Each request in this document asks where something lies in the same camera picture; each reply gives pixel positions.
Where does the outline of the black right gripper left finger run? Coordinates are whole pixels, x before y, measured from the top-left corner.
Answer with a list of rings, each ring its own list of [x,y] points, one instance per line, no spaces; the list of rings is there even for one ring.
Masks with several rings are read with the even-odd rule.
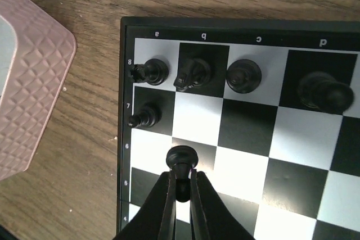
[[[115,239],[166,240],[176,234],[176,177],[163,172],[144,204]]]

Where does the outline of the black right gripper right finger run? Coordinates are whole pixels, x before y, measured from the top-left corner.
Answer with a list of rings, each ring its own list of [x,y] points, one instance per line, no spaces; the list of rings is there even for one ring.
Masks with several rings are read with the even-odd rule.
[[[195,169],[190,179],[192,239],[253,239],[232,216],[206,174]]]

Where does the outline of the black chess pawn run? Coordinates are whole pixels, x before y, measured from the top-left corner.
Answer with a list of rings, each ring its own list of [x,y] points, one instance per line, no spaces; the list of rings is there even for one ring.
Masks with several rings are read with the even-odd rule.
[[[155,104],[147,103],[127,119],[130,128],[150,128],[161,119],[161,110]]]
[[[191,171],[199,161],[197,152],[190,146],[179,145],[172,147],[166,155],[166,164],[175,174],[176,200],[185,203],[190,200]]]

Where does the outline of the black chess piece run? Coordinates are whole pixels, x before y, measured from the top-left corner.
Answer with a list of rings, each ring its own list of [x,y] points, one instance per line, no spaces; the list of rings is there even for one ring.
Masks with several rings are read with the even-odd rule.
[[[236,93],[247,94],[259,87],[262,81],[260,67],[252,60],[239,59],[226,72],[226,82]]]
[[[207,61],[202,58],[184,58],[179,60],[173,85],[176,90],[185,92],[188,89],[205,86],[210,82],[211,77],[212,69]]]
[[[327,114],[342,114],[354,102],[354,92],[349,85],[322,71],[302,77],[297,93],[305,107]]]

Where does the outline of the black chess rook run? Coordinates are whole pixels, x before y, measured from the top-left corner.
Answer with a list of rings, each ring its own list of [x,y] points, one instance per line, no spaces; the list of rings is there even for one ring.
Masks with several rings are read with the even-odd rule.
[[[166,81],[169,69],[164,61],[152,58],[144,64],[134,65],[129,75],[134,83],[147,83],[157,86]]]

